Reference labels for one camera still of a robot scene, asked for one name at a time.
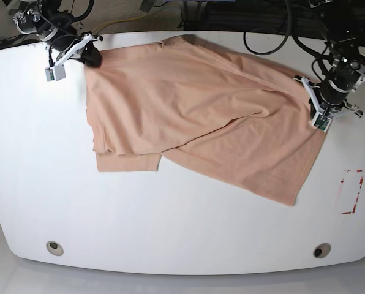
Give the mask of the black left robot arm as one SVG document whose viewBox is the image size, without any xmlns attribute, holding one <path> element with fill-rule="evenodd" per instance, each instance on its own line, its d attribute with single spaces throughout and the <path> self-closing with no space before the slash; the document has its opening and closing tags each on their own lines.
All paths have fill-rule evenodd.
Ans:
<svg viewBox="0 0 365 294">
<path fill-rule="evenodd" d="M 309 1 L 327 41 L 330 70 L 323 72 L 320 95 L 337 107 L 365 82 L 365 56 L 359 52 L 361 29 L 350 1 Z"/>
</svg>

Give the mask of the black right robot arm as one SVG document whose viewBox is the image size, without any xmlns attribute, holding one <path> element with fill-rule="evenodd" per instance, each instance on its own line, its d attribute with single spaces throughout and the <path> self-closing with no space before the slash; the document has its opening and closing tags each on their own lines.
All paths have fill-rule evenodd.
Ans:
<svg viewBox="0 0 365 294">
<path fill-rule="evenodd" d="M 94 42 L 102 40 L 99 35 L 91 32 L 79 34 L 73 27 L 74 23 L 84 20 L 92 11 L 94 1 L 89 1 L 86 10 L 79 16 L 68 11 L 60 11 L 61 1 L 21 1 L 18 10 L 13 15 L 17 30 L 24 34 L 35 34 L 41 42 L 48 45 L 49 66 L 54 66 L 52 50 L 67 54 L 74 46 L 69 59 L 76 59 L 88 67 L 99 68 L 102 57 Z"/>
</svg>

